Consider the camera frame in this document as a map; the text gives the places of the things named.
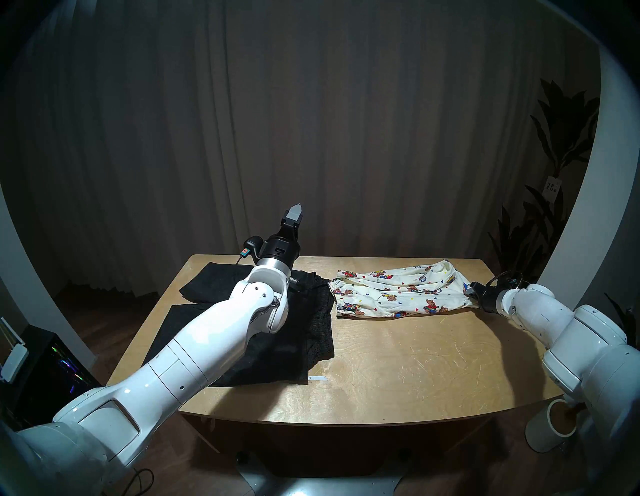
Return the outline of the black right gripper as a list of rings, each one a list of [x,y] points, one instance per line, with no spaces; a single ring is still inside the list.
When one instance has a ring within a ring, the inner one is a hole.
[[[469,292],[465,292],[465,296],[473,303],[477,303],[483,311],[494,314],[502,312],[505,284],[494,284],[494,280],[490,280],[486,284],[472,281],[468,285],[468,290]]]

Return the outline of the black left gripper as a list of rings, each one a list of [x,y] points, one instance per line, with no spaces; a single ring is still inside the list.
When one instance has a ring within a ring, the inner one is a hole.
[[[293,266],[295,260],[300,256],[298,229],[301,222],[302,205],[297,203],[286,210],[280,230],[263,243],[258,260],[272,258],[286,266]]]

